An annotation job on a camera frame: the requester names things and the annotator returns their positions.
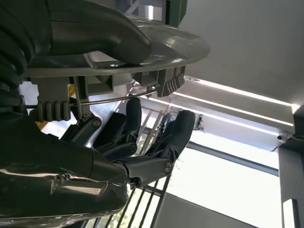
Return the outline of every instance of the window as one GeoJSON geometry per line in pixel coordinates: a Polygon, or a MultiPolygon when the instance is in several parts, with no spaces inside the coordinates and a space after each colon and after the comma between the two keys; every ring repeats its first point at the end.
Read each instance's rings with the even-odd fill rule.
{"type": "Polygon", "coordinates": [[[167,191],[259,228],[281,227],[278,177],[212,155],[185,149],[167,191]]]}
{"type": "Polygon", "coordinates": [[[158,201],[159,196],[147,192],[145,188],[135,189],[123,210],[115,215],[101,217],[97,228],[149,228],[158,201]]]}
{"type": "Polygon", "coordinates": [[[244,158],[266,166],[278,169],[278,156],[275,152],[269,152],[244,143],[233,141],[220,136],[201,131],[193,131],[190,141],[212,149],[223,151],[240,158],[244,158]]]}

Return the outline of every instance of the fluorescent light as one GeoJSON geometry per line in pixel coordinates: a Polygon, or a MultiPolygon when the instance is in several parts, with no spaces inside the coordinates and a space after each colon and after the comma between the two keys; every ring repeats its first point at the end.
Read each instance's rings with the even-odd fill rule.
{"type": "Polygon", "coordinates": [[[164,104],[164,105],[169,105],[170,104],[172,107],[180,108],[180,109],[183,109],[183,110],[189,110],[189,111],[192,111],[192,112],[194,112],[194,113],[197,113],[197,114],[202,114],[202,115],[207,116],[207,117],[210,117],[210,118],[224,121],[224,122],[226,122],[226,123],[235,124],[235,125],[238,125],[238,126],[241,126],[241,127],[249,128],[249,129],[256,130],[256,131],[259,131],[259,132],[263,132],[263,133],[266,133],[266,134],[271,134],[271,135],[274,135],[275,137],[277,137],[278,135],[278,133],[276,133],[276,132],[268,131],[268,130],[262,129],[262,128],[259,128],[259,127],[254,127],[254,126],[250,126],[250,125],[247,125],[247,124],[244,124],[244,123],[240,123],[240,122],[237,122],[237,121],[226,119],[226,118],[223,118],[223,117],[220,117],[220,116],[216,116],[216,115],[212,115],[212,114],[201,112],[201,111],[194,110],[194,109],[191,109],[191,108],[186,108],[186,107],[183,107],[183,106],[180,106],[180,105],[177,105],[177,104],[173,104],[173,103],[169,103],[169,102],[165,102],[165,101],[161,101],[161,100],[158,100],[158,99],[155,99],[155,98],[149,98],[149,100],[158,102],[158,103],[161,103],[161,104],[164,104]]]}
{"type": "Polygon", "coordinates": [[[148,18],[149,20],[153,20],[154,7],[148,6],[148,18]]]}
{"type": "Polygon", "coordinates": [[[229,106],[226,106],[226,105],[223,105],[223,104],[218,104],[218,103],[215,103],[215,102],[203,100],[203,99],[200,99],[200,98],[197,98],[197,97],[194,97],[194,96],[189,96],[189,95],[180,94],[180,93],[177,93],[177,92],[173,92],[173,94],[178,95],[178,96],[183,96],[183,97],[186,97],[186,98],[189,98],[189,99],[192,99],[192,100],[196,100],[196,101],[199,101],[199,102],[215,105],[215,106],[222,107],[222,108],[226,108],[226,109],[233,110],[233,111],[236,111],[236,112],[239,112],[239,113],[244,113],[244,114],[256,116],[256,117],[259,117],[259,118],[262,118],[262,119],[270,120],[270,121],[277,122],[277,123],[280,123],[280,124],[293,126],[293,124],[292,124],[292,123],[288,123],[288,122],[281,121],[281,120],[277,120],[277,119],[266,117],[266,116],[263,116],[263,115],[259,115],[259,114],[256,114],[256,113],[247,112],[247,111],[238,109],[238,108],[229,107],[229,106]]]}
{"type": "Polygon", "coordinates": [[[293,199],[283,203],[284,226],[285,228],[296,228],[294,213],[293,199]]]}
{"type": "Polygon", "coordinates": [[[296,112],[296,110],[298,110],[299,108],[299,105],[296,105],[296,104],[291,104],[291,109],[293,110],[293,114],[294,114],[295,112],[296,112]]]}
{"type": "Polygon", "coordinates": [[[286,106],[291,105],[287,102],[275,100],[275,99],[272,99],[272,98],[269,98],[269,97],[261,96],[261,95],[250,93],[250,92],[243,91],[243,90],[240,90],[240,89],[235,89],[232,87],[220,85],[220,84],[216,84],[216,83],[213,83],[213,82],[208,82],[208,81],[205,81],[205,80],[198,80],[197,82],[205,85],[205,86],[210,86],[210,87],[216,88],[216,89],[222,89],[222,90],[225,90],[225,91],[229,91],[229,92],[240,94],[240,95],[244,95],[244,96],[249,96],[249,97],[256,98],[256,99],[263,100],[263,101],[269,101],[269,102],[272,102],[272,103],[277,103],[277,104],[286,105],[286,106]]]}

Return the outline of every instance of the gray plastic bracket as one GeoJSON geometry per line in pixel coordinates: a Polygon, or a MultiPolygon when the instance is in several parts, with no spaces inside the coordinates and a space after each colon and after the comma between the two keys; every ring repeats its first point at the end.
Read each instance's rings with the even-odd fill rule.
{"type": "Polygon", "coordinates": [[[68,77],[31,78],[38,85],[37,109],[30,111],[35,121],[68,121],[71,118],[68,77]]]}

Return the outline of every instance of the robotic hand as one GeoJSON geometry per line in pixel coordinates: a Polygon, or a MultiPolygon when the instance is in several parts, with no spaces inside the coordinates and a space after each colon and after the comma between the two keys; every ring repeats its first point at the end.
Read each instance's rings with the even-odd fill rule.
{"type": "Polygon", "coordinates": [[[143,157],[130,157],[140,126],[138,100],[129,101],[137,111],[127,112],[119,140],[95,149],[84,146],[101,124],[94,115],[59,140],[40,132],[23,112],[18,86],[33,57],[96,50],[138,64],[149,55],[150,44],[124,15],[94,3],[0,1],[0,227],[63,227],[118,212],[130,184],[144,186],[170,173],[189,141],[194,115],[183,111],[167,137],[143,157]]]}

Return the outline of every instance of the white wall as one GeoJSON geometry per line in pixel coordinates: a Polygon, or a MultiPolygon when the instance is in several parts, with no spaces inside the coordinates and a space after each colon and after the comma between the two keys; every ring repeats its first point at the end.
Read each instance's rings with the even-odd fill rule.
{"type": "Polygon", "coordinates": [[[154,228],[253,228],[167,193],[154,228]]]}

